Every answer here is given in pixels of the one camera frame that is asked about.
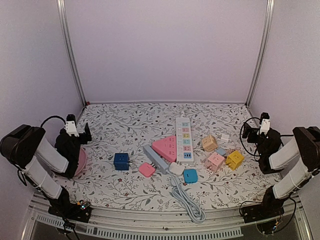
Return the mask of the left aluminium frame post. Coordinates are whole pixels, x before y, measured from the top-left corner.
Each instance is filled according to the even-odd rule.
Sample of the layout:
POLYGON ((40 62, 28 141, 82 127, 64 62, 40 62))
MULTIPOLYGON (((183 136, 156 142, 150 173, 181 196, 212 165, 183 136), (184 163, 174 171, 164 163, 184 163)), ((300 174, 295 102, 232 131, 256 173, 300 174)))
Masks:
POLYGON ((59 21, 60 21, 60 26, 62 30, 62 35, 64 38, 64 44, 65 44, 67 57, 68 57, 68 61, 71 68, 71 73, 74 79, 75 88, 80 98, 80 102, 82 106, 85 107, 87 105, 87 100, 85 97, 84 89, 81 83, 81 79, 80 79, 80 75, 79 75, 79 71, 76 63, 75 54, 73 51, 68 19, 67 19, 67 11, 65 7, 65 1, 57 0, 56 3, 57 3, 57 10, 58 10, 59 21))

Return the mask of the dark blue cube socket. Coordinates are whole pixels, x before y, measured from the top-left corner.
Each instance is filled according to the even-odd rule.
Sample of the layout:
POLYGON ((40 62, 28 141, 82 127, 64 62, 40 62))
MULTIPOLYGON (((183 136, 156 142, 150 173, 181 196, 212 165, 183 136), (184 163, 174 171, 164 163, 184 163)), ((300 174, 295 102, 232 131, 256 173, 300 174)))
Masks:
POLYGON ((128 171, 131 165, 129 154, 115 153, 113 165, 117 171, 128 171))

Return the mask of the light blue small adapter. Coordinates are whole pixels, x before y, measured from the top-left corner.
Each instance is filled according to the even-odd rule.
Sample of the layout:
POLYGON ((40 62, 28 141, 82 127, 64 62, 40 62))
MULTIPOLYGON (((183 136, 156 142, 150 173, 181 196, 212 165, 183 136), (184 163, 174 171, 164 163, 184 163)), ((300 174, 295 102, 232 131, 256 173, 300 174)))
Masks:
POLYGON ((227 152, 226 152, 223 148, 221 148, 221 147, 217 148, 217 149, 215 150, 215 152, 218 153, 219 155, 223 156, 223 157, 225 157, 226 154, 227 154, 227 152))

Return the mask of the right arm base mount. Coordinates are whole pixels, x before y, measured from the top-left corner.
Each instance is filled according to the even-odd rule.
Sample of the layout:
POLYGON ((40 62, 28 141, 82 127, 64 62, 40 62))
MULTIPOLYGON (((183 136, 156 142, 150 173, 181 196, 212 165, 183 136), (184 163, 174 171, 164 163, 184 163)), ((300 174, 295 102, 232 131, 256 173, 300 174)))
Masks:
POLYGON ((275 197, 273 187, 269 187, 263 196, 262 202, 254 205, 240 206, 239 214, 245 223, 256 222, 280 216, 284 213, 283 204, 288 197, 278 199, 275 197))

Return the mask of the small pink adapter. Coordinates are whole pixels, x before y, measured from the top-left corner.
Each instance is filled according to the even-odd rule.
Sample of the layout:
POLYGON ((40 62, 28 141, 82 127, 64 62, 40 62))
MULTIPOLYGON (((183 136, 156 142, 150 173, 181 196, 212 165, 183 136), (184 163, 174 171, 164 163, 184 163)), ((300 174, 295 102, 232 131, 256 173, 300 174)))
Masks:
POLYGON ((149 163, 144 162, 139 168, 138 171, 146 178, 150 178, 155 172, 156 169, 149 163))

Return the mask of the aluminium frame post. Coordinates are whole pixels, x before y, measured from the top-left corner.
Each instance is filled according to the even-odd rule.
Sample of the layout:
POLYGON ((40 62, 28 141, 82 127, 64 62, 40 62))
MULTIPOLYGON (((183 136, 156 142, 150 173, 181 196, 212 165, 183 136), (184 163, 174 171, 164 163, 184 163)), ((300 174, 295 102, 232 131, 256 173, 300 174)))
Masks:
POLYGON ((264 17, 264 23, 263 23, 263 30, 262 30, 262 36, 261 41, 259 45, 258 55, 252 75, 251 84, 249 87, 249 92, 246 98, 245 105, 250 108, 254 94, 258 85, 260 73, 263 66, 264 56, 267 49, 268 39, 271 31, 272 21, 273 21, 273 12, 275 7, 275 1, 274 0, 267 0, 266 1, 266 10, 265 10, 265 17, 264 17))
POLYGON ((79 75, 79 71, 76 63, 75 54, 73 51, 68 19, 67 19, 67 11, 65 7, 65 1, 57 0, 56 3, 57 3, 57 10, 58 10, 59 21, 60 21, 60 26, 62 30, 62 35, 64 38, 64 44, 65 44, 67 57, 68 57, 68 61, 71 68, 71 73, 74 79, 75 88, 80 98, 80 102, 82 106, 85 107, 87 105, 87 100, 85 97, 84 89, 81 83, 81 79, 80 79, 80 75, 79 75))

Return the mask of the white small charger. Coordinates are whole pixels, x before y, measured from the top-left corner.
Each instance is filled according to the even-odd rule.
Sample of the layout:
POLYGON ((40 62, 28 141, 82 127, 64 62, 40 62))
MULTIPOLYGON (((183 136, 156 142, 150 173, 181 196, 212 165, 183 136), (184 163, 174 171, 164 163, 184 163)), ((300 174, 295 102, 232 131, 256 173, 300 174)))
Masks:
POLYGON ((230 136, 229 136, 228 134, 221 134, 220 140, 221 140, 222 142, 228 143, 229 140, 230 140, 230 136))

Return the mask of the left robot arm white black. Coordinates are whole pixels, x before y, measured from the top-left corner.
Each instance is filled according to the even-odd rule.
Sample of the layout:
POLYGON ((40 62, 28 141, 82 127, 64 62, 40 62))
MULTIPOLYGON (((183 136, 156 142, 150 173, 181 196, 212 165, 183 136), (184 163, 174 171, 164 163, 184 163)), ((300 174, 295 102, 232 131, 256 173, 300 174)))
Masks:
POLYGON ((86 124, 84 132, 79 133, 75 122, 67 121, 54 145, 45 133, 43 127, 22 124, 1 139, 0 153, 46 197, 57 200, 54 207, 63 217, 70 217, 74 205, 49 171, 72 179, 84 169, 87 155, 82 146, 92 141, 90 127, 86 124))

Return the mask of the beige cube socket plug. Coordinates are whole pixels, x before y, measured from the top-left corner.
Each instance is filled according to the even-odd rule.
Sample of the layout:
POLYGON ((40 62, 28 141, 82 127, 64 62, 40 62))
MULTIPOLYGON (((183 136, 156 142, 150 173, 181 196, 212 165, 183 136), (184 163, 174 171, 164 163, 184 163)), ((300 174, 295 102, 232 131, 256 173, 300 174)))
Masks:
POLYGON ((213 152, 218 148, 217 140, 214 136, 209 134, 201 140, 202 147, 206 152, 213 152))

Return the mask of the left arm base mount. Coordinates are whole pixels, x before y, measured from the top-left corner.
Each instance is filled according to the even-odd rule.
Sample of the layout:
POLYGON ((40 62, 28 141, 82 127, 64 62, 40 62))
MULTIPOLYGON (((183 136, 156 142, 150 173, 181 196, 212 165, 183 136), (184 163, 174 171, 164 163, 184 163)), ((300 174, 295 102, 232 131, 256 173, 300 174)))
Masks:
POLYGON ((58 198, 47 197, 47 199, 50 203, 48 210, 50 214, 67 220, 89 222, 92 213, 91 203, 85 200, 71 202, 69 192, 64 187, 62 187, 58 198))

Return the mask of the floral patterned table mat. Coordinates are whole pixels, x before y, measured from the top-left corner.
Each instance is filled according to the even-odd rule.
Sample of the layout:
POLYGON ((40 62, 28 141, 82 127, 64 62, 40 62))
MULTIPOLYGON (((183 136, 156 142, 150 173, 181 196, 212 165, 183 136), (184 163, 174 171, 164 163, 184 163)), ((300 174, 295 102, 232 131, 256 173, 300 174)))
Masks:
POLYGON ((87 163, 73 179, 56 176, 72 201, 90 201, 93 206, 141 211, 180 211, 172 196, 171 177, 157 170, 144 177, 139 167, 149 161, 143 146, 176 133, 176 118, 184 111, 190 119, 194 152, 193 169, 198 181, 183 183, 187 194, 204 210, 231 208, 242 202, 260 202, 266 189, 281 180, 279 174, 263 174, 252 158, 255 147, 240 141, 240 128, 250 119, 240 104, 131 103, 90 105, 81 116, 77 130, 88 123, 92 141, 84 146, 87 163), (244 161, 231 170, 223 165, 217 172, 204 166, 208 156, 202 139, 229 135, 218 145, 227 153, 239 151, 244 161), (129 170, 116 170, 115 153, 128 153, 129 170))

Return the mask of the white power strip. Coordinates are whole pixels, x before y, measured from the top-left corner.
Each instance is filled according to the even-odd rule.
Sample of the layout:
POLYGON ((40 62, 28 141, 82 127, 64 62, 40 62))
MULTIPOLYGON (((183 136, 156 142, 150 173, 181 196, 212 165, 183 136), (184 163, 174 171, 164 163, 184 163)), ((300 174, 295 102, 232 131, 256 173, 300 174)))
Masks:
POLYGON ((193 139, 191 121, 182 111, 180 117, 175 119, 176 132, 176 162, 180 165, 194 164, 193 139))

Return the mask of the grey-blue power strip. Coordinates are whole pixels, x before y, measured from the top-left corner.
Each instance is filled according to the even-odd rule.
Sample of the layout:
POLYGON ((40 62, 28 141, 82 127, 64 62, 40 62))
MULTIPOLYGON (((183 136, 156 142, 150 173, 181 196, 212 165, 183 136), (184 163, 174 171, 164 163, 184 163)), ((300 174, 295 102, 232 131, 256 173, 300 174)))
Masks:
POLYGON ((152 149, 150 145, 144 145, 143 152, 149 160, 157 167, 164 175, 168 173, 169 165, 152 149))

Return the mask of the pink cube socket plug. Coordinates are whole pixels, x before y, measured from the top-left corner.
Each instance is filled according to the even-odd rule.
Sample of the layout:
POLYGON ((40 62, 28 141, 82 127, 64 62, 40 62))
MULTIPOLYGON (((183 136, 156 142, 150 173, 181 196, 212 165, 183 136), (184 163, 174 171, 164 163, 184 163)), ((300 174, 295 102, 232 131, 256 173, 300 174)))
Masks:
POLYGON ((220 155, 217 152, 213 152, 204 162, 205 166, 213 171, 216 172, 224 163, 225 157, 220 155))

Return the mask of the right aluminium frame post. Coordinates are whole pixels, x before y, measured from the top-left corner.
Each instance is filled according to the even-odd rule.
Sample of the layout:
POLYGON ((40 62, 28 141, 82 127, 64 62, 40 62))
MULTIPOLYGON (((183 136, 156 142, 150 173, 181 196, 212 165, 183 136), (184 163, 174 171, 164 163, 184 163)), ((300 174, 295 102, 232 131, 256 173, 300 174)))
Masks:
POLYGON ((271 31, 272 21, 273 21, 273 12, 275 7, 275 1, 274 0, 267 0, 266 1, 266 10, 265 10, 265 17, 264 17, 264 23, 263 23, 263 30, 262 30, 262 36, 261 41, 259 45, 258 55, 252 75, 251 84, 249 87, 249 92, 246 98, 245 105, 250 108, 254 94, 258 85, 260 73, 263 66, 264 56, 267 49, 268 39, 271 31))

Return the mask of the white cube socket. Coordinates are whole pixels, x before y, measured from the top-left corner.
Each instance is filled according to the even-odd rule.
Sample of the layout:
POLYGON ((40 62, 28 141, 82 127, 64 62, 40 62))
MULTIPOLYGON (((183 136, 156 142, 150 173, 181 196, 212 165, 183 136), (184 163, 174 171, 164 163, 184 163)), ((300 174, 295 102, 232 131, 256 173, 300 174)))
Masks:
POLYGON ((172 162, 169 165, 169 172, 176 175, 181 176, 185 170, 185 167, 183 165, 177 164, 176 162, 172 162))

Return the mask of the cyan square adapter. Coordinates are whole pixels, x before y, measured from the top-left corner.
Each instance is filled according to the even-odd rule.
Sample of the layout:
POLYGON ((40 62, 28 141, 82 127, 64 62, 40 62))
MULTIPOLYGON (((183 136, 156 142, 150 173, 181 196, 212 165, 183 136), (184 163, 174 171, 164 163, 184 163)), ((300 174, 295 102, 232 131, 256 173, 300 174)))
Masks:
POLYGON ((198 182, 198 174, 195 169, 185 169, 183 171, 183 178, 186 184, 194 184, 198 182))

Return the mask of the pink triangular socket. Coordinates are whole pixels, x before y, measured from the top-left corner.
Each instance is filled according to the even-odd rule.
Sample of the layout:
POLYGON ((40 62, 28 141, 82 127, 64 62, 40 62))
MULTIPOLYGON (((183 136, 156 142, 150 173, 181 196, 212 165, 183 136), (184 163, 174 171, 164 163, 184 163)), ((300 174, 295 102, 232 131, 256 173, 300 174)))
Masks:
POLYGON ((175 135, 154 141, 151 148, 170 163, 175 162, 177 159, 177 143, 175 135))

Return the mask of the pink saucer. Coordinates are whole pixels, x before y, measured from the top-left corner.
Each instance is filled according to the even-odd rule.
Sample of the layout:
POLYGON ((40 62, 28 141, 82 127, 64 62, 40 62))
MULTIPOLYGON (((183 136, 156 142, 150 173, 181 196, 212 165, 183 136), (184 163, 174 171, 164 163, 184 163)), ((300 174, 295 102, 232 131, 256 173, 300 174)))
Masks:
POLYGON ((86 154, 86 151, 81 147, 79 151, 78 167, 74 174, 75 177, 81 173, 81 171, 85 168, 86 164, 87 164, 87 154, 86 154))

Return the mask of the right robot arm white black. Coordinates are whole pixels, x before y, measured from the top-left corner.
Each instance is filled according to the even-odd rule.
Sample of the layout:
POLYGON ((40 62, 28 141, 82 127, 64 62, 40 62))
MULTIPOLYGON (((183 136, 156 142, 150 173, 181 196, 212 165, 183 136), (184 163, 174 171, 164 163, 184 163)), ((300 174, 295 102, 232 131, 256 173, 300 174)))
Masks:
POLYGON ((301 189, 320 172, 320 129, 316 126, 295 127, 293 137, 282 144, 281 134, 269 128, 253 128, 244 123, 240 129, 240 140, 256 145, 259 168, 263 174, 281 172, 298 157, 295 166, 275 185, 269 187, 263 196, 258 213, 269 218, 282 206, 293 192, 301 189))

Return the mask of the front aluminium rail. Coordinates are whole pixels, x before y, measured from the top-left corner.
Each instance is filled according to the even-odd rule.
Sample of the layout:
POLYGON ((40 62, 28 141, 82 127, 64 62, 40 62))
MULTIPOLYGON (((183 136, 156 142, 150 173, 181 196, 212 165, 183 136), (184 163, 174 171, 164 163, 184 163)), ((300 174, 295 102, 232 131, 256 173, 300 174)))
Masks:
MULTIPOLYGON (((91 207, 89 222, 69 220, 75 224, 77 234, 111 240, 209 240, 231 239, 245 236, 243 229, 253 227, 258 237, 277 237, 297 233, 298 240, 315 240, 298 195, 294 217, 278 234, 263 235, 257 225, 276 220, 276 217, 245 223, 239 206, 206 210, 206 220, 195 224, 185 211, 138 211, 105 207, 91 207)), ((35 193, 27 209, 27 223, 22 240, 31 239, 36 222, 64 230, 61 217, 49 214, 50 203, 35 193)))

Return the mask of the yellow cube socket plug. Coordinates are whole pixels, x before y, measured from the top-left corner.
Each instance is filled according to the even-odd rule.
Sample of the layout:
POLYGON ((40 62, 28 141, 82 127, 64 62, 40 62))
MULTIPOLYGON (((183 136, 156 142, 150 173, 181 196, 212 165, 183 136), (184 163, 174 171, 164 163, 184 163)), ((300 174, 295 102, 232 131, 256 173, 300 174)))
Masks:
POLYGON ((235 150, 227 156, 225 164, 234 171, 242 164, 244 159, 245 157, 238 150, 235 150))

